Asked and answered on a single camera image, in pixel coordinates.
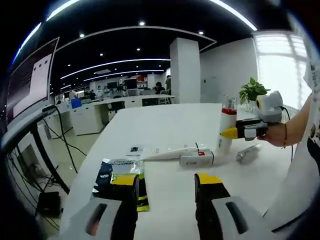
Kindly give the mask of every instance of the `computer screen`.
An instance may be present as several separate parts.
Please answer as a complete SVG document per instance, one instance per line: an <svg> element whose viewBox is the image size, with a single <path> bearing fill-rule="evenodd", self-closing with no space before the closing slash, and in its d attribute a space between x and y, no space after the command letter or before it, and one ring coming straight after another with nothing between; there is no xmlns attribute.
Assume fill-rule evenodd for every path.
<svg viewBox="0 0 320 240"><path fill-rule="evenodd" d="M136 89L137 88L137 79L126 79L125 81L126 89Z"/></svg>
<svg viewBox="0 0 320 240"><path fill-rule="evenodd" d="M10 75L7 124L32 105L49 98L50 72L58 40L56 38L37 49Z"/></svg>
<svg viewBox="0 0 320 240"><path fill-rule="evenodd" d="M116 81L108 82L106 86L108 89L116 89L118 86L118 83Z"/></svg>

